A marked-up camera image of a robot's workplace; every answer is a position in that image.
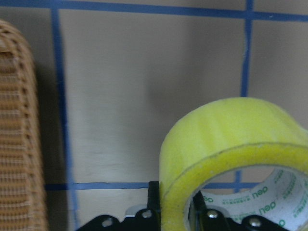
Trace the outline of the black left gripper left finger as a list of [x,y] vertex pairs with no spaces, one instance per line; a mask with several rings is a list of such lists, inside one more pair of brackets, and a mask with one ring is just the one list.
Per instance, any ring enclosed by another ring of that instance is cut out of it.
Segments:
[[78,229],[79,231],[159,231],[161,230],[159,182],[149,182],[147,204],[135,215],[119,221],[111,215],[99,215]]

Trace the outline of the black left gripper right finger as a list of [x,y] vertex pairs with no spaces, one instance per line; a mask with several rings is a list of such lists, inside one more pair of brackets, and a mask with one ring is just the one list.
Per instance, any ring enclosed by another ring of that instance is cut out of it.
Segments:
[[193,197],[197,231],[284,231],[281,225],[259,215],[249,215],[241,223],[226,217],[220,210],[207,208],[204,197],[198,192]]

